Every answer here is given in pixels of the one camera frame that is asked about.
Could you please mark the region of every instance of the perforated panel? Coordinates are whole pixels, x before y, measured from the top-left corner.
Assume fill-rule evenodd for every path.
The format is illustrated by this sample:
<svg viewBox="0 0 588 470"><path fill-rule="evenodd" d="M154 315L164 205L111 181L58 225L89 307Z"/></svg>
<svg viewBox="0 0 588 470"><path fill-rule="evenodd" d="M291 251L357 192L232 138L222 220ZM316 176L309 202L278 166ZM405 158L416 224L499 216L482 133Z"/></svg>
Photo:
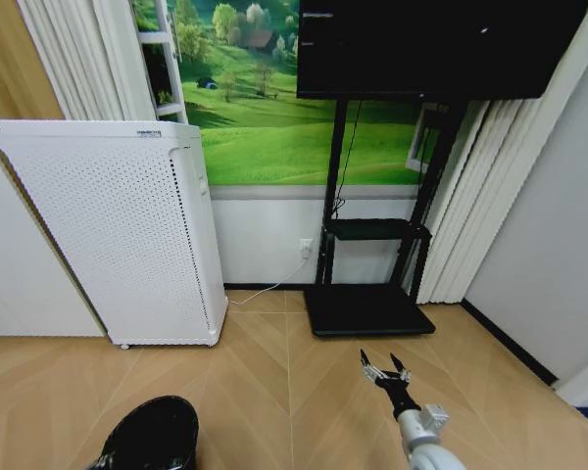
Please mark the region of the perforated panel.
<svg viewBox="0 0 588 470"><path fill-rule="evenodd" d="M178 197L185 178L176 177L165 142L10 137L0 144L112 339L209 336L192 213Z"/></svg>

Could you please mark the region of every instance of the wall socket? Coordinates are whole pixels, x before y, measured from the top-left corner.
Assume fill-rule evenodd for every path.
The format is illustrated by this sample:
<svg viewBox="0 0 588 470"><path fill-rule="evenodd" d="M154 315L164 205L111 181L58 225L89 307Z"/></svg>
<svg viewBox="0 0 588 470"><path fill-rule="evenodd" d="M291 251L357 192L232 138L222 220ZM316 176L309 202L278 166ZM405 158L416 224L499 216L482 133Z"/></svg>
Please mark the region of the wall socket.
<svg viewBox="0 0 588 470"><path fill-rule="evenodd" d="M303 259L310 257L312 252L312 243L314 243L313 238L301 238L299 240L298 249L301 251L301 257Z"/></svg>

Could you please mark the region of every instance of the tree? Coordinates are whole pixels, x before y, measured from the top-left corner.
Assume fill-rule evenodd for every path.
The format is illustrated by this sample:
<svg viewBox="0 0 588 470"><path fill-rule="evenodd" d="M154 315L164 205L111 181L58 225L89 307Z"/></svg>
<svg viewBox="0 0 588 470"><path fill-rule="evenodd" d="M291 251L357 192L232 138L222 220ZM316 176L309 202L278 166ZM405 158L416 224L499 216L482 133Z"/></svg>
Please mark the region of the tree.
<svg viewBox="0 0 588 470"><path fill-rule="evenodd" d="M276 39L276 45L274 46L274 49L272 49L272 57L279 62L284 61L287 58L283 36L278 36L278 39Z"/></svg>
<svg viewBox="0 0 588 470"><path fill-rule="evenodd" d="M133 0L133 14L139 31L157 31L157 15L152 11L152 2L148 0Z"/></svg>
<svg viewBox="0 0 588 470"><path fill-rule="evenodd" d="M270 22L270 12L268 9L262 9L259 3L251 3L246 9L246 21L255 29L261 29Z"/></svg>
<svg viewBox="0 0 588 470"><path fill-rule="evenodd" d="M248 27L248 20L244 12L237 12L237 21L235 22L242 32Z"/></svg>
<svg viewBox="0 0 588 470"><path fill-rule="evenodd" d="M220 87L224 93L224 100L228 103L231 101L231 96L233 94L233 90L235 89L235 82L237 81L237 77L235 73L232 71L228 71L222 76L220 80Z"/></svg>
<svg viewBox="0 0 588 470"><path fill-rule="evenodd" d="M198 13L192 0L176 0L174 12L179 23L193 24L198 20Z"/></svg>
<svg viewBox="0 0 588 470"><path fill-rule="evenodd" d="M232 27L226 35L226 42L231 46L239 46L242 42L242 30L237 26Z"/></svg>
<svg viewBox="0 0 588 470"><path fill-rule="evenodd" d="M178 48L190 62L203 62L207 56L207 41L195 24L179 23L176 26Z"/></svg>
<svg viewBox="0 0 588 470"><path fill-rule="evenodd" d="M295 32L290 32L290 35L287 36L287 47L288 49L291 49L294 46L294 41L296 40L298 36L296 35Z"/></svg>
<svg viewBox="0 0 588 470"><path fill-rule="evenodd" d="M270 85L270 77L272 76L272 69L262 62L257 62L255 67L255 78L257 80L257 94L266 96L266 90Z"/></svg>
<svg viewBox="0 0 588 470"><path fill-rule="evenodd" d="M237 26L237 12L228 3L220 3L214 9L212 24L218 39L226 39L228 32Z"/></svg>

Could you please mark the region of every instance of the black trash can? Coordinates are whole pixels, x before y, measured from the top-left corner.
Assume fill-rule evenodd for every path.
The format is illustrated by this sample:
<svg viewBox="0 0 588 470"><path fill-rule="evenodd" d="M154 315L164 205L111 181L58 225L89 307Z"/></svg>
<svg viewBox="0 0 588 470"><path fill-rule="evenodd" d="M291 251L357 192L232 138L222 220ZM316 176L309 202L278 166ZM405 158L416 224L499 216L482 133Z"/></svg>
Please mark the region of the black trash can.
<svg viewBox="0 0 588 470"><path fill-rule="evenodd" d="M186 399L158 397L133 409L109 435L90 468L195 470L198 416Z"/></svg>

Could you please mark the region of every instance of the black tv stand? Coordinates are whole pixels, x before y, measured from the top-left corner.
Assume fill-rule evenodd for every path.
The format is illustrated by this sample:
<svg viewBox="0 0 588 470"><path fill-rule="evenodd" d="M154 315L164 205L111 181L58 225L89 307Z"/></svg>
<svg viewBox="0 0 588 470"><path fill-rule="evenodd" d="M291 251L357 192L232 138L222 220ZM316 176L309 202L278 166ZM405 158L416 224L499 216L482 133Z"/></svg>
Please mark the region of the black tv stand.
<svg viewBox="0 0 588 470"><path fill-rule="evenodd" d="M466 100L445 105L447 112L427 173L409 220L400 218L333 218L348 100L335 108L331 157L314 287L305 291L312 331L321 337L429 334L435 326L417 306L431 234L424 226L438 183L466 111ZM332 284L335 239L401 240L397 260L386 284ZM417 252L410 293L402 287L413 253Z"/></svg>

